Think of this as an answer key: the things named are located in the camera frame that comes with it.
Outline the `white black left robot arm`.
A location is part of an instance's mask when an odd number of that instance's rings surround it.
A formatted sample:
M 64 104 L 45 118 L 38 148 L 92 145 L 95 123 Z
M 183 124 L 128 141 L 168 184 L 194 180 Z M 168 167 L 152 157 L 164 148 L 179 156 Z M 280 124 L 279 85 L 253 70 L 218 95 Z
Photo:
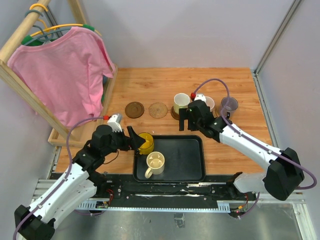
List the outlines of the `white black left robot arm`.
M 85 200 L 107 193 L 106 177 L 96 170 L 105 157 L 117 151 L 137 151 L 145 139 L 127 127 L 129 135 L 100 125 L 71 160 L 58 180 L 29 206 L 20 205 L 14 212 L 15 231 L 26 240 L 49 240 L 61 222 Z

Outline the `white ceramic mug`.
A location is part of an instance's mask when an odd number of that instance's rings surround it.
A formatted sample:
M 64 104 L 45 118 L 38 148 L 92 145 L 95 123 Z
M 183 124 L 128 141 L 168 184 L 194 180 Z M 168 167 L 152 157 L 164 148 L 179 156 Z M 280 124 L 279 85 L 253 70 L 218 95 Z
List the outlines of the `white ceramic mug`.
M 189 103 L 190 97 L 186 93 L 177 93 L 173 98 L 174 112 L 179 114 L 179 110 L 187 108 Z

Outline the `yellow transparent cup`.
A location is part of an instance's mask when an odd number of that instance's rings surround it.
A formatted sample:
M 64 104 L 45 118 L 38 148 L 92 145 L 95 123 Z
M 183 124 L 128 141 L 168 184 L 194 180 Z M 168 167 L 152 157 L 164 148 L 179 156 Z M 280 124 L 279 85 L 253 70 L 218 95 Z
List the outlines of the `yellow transparent cup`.
M 141 138 L 145 140 L 145 143 L 141 145 L 141 147 L 138 149 L 138 152 L 140 155 L 148 155 L 154 150 L 154 138 L 150 133 L 142 132 L 138 134 Z

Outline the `pink ceramic mug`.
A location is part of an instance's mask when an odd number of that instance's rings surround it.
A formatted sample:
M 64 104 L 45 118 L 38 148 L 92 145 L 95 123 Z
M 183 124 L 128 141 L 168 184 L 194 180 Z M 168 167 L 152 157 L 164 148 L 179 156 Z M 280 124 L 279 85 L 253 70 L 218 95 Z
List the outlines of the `pink ceramic mug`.
M 215 101 L 211 97 L 205 96 L 205 102 L 206 105 L 209 107 L 210 112 L 213 112 L 215 108 Z

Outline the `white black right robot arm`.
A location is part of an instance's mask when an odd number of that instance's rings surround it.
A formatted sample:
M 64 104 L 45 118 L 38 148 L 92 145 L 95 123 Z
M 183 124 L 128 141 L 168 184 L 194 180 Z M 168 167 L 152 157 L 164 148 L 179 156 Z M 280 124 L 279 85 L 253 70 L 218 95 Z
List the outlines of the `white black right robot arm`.
M 199 131 L 205 137 L 232 147 L 247 156 L 265 171 L 263 173 L 238 173 L 226 188 L 232 200 L 248 192 L 268 192 L 275 199 L 285 201 L 305 179 L 298 154 L 291 148 L 281 150 L 264 143 L 241 130 L 224 116 L 214 117 L 202 100 L 191 102 L 179 109 L 179 129 Z

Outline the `purple transparent cup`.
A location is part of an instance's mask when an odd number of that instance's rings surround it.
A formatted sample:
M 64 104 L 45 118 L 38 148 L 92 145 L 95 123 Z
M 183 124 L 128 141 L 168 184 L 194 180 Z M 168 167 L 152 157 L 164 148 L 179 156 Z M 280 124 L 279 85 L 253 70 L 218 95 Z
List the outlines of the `purple transparent cup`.
M 239 103 L 235 98 L 231 96 L 230 97 L 226 96 L 220 102 L 220 106 L 218 108 L 218 114 L 220 115 L 222 112 L 222 114 L 227 119 L 230 119 L 234 115 L 238 107 L 239 107 Z

